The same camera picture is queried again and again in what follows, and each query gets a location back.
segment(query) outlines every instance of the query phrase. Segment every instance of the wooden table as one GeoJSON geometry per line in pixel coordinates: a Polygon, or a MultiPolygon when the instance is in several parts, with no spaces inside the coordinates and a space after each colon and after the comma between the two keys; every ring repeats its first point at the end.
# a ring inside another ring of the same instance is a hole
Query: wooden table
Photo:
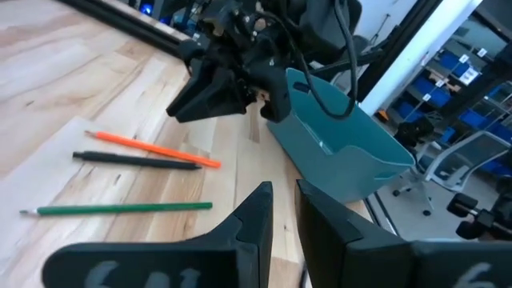
{"type": "MultiPolygon", "coordinates": [[[[174,242],[203,234],[264,180],[274,184],[270,287],[297,286],[302,252],[293,190],[300,175],[257,105],[243,116],[177,123],[165,108],[188,79],[182,62],[54,0],[0,2],[0,59],[0,287],[41,287],[46,257],[71,243],[174,242]],[[190,172],[74,161],[76,150],[147,155],[88,138],[84,130],[204,155],[222,161],[222,168],[190,172]],[[40,219],[18,214],[46,205],[194,201],[214,207],[40,219]]],[[[350,207],[369,217],[362,202],[350,207]]]]}

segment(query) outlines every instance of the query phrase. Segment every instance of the orange pencil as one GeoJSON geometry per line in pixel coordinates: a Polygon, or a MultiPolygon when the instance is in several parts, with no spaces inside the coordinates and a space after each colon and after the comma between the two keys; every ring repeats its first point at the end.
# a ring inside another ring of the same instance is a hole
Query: orange pencil
{"type": "Polygon", "coordinates": [[[139,140],[134,140],[131,138],[125,138],[123,136],[117,136],[117,135],[110,134],[107,132],[86,131],[86,134],[93,136],[95,138],[101,139],[101,140],[108,141],[108,142],[113,142],[113,143],[121,144],[124,146],[139,148],[142,150],[162,154],[165,156],[170,156],[170,157],[178,158],[181,160],[187,160],[187,161],[201,164],[204,166],[209,166],[209,167],[213,167],[213,168],[219,168],[221,166],[221,163],[219,161],[210,160],[208,158],[204,158],[201,156],[188,154],[188,153],[180,152],[177,150],[173,150],[173,149],[169,149],[169,148],[165,148],[165,147],[161,147],[161,146],[156,146],[153,144],[149,144],[149,143],[142,142],[139,140]]]}

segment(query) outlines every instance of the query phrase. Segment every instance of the pencil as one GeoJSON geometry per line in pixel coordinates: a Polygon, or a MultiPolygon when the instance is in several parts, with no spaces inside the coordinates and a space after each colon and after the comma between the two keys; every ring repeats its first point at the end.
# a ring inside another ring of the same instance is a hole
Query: pencil
{"type": "Polygon", "coordinates": [[[168,168],[180,170],[201,169],[199,165],[190,162],[178,162],[165,159],[135,157],[96,151],[73,152],[73,158],[80,158],[85,161],[128,164],[136,166],[147,166],[153,168],[168,168]]]}
{"type": "Polygon", "coordinates": [[[46,206],[34,210],[21,210],[20,214],[35,216],[75,215],[75,214],[118,214],[133,212],[159,212],[208,210],[211,202],[191,203],[157,203],[157,204],[121,204],[121,205],[91,205],[91,206],[46,206]]]}
{"type": "Polygon", "coordinates": [[[161,146],[156,146],[153,144],[149,144],[149,143],[142,142],[139,140],[134,140],[131,138],[125,138],[123,136],[118,136],[118,135],[110,134],[107,132],[86,131],[86,133],[90,136],[93,136],[93,137],[96,137],[98,139],[105,140],[108,142],[113,142],[113,143],[121,144],[124,146],[139,148],[142,150],[162,154],[165,156],[170,156],[170,157],[178,158],[181,160],[194,162],[194,163],[201,164],[204,166],[209,166],[209,167],[213,167],[213,168],[219,168],[221,166],[221,163],[219,161],[211,160],[211,159],[204,158],[201,156],[188,154],[185,152],[181,152],[181,151],[177,151],[177,150],[173,150],[173,149],[169,149],[169,148],[165,148],[165,147],[161,147],[161,146]]]}

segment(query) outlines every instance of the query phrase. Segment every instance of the gray chair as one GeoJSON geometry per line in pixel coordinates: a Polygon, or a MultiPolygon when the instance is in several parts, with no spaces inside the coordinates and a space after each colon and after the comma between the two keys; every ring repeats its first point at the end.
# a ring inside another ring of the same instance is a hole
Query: gray chair
{"type": "MultiPolygon", "coordinates": [[[[410,168],[409,173],[400,175],[400,179],[406,180],[407,184],[393,191],[394,196],[399,196],[403,192],[418,190],[425,195],[432,210],[434,207],[424,187],[425,182],[433,181],[449,191],[462,192],[476,169],[503,156],[510,148],[507,141],[487,131],[474,133],[436,157],[427,154],[433,144],[425,144],[416,153],[416,165],[410,168]]],[[[423,214],[428,216],[431,212],[424,210],[423,214]]]]}

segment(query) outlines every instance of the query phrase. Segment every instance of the printed number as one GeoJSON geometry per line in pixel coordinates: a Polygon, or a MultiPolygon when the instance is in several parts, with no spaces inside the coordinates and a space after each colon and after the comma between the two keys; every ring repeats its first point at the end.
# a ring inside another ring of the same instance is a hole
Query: printed number
{"type": "MultiPolygon", "coordinates": [[[[84,283],[84,287],[110,288],[103,285],[103,283],[109,276],[110,272],[118,268],[118,266],[119,264],[116,261],[104,261],[97,264],[93,269],[89,271],[84,283]]],[[[180,276],[182,276],[182,283],[180,288],[196,288],[201,273],[197,270],[188,268],[183,270],[180,273],[180,276]]],[[[143,288],[170,288],[170,278],[163,272],[152,272],[143,288]]]]}
{"type": "Polygon", "coordinates": [[[475,281],[475,279],[484,272],[490,270],[489,263],[479,263],[472,266],[455,283],[454,288],[495,288],[496,285],[488,281],[475,281]]]}
{"type": "Polygon", "coordinates": [[[477,53],[479,57],[484,57],[487,54],[487,50],[481,48],[480,51],[477,53]]]}
{"type": "Polygon", "coordinates": [[[464,54],[463,56],[460,57],[460,59],[458,61],[460,63],[466,63],[469,58],[470,57],[468,55],[464,54]]]}
{"type": "Polygon", "coordinates": [[[469,85],[478,76],[478,72],[473,68],[468,68],[466,72],[460,77],[462,83],[469,85]]]}

